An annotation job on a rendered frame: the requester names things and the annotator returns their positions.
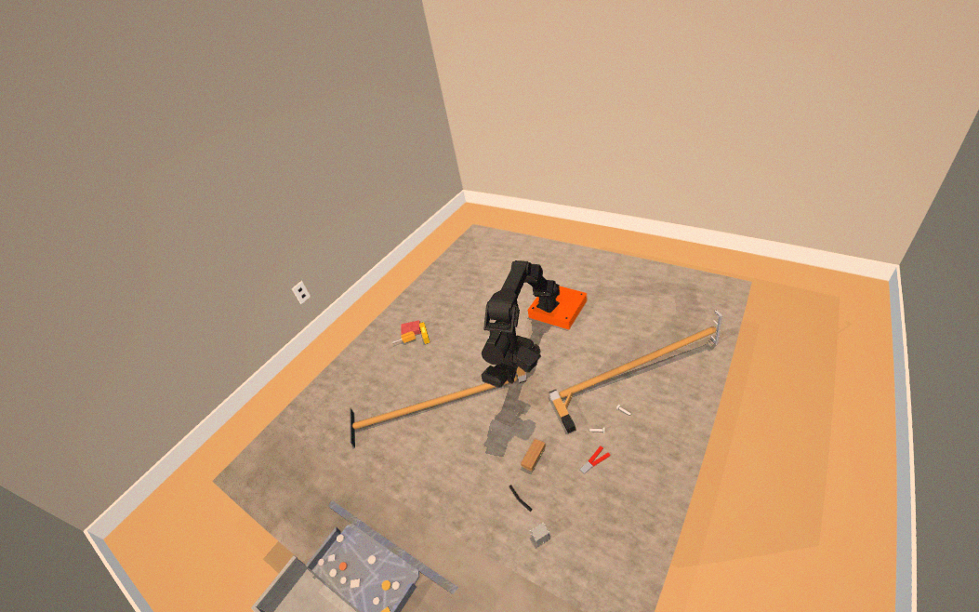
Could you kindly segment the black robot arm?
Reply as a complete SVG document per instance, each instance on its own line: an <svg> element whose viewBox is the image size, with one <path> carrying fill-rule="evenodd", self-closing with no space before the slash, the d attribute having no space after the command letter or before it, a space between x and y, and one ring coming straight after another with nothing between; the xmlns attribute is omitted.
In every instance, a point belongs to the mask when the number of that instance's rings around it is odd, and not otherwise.
<svg viewBox="0 0 979 612"><path fill-rule="evenodd" d="M560 285L555 281L547 281L543 276L543 269L540 264L532 264L528 260L513 260L512 270L500 291L492 295L491 299L485 304L485 318L483 330L490 331L490 336L485 342L482 357L489 365L501 365L510 344L516 341L516 329L519 324L519 303L517 299L523 287L523 283L528 283L533 288L535 297L538 297L539 309L551 313L560 302L556 301L560 292ZM489 323L496 320L494 323ZM523 342L519 343L516 352L510 354L510 361L526 373L538 365L541 358L541 351L538 344L525 348Z"/></svg>

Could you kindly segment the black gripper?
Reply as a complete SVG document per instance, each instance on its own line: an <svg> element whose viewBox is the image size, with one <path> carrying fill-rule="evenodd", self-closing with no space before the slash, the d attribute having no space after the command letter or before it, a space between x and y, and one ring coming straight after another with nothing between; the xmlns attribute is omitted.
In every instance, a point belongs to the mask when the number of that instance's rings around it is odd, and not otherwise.
<svg viewBox="0 0 979 612"><path fill-rule="evenodd" d="M504 358L501 365L489 366L481 374L484 384L490 384L497 388L501 388L504 384L506 384L506 381L508 381L509 384L513 384L517 368L519 367L516 365L513 366L513 362L509 360L510 354L512 352L516 352L521 341L523 342L523 346L525 346L525 348L528 346L530 348L534 344L530 338L524 338L519 335L517 335L516 338L516 341L513 344L510 344L506 353L506 358Z"/></svg>

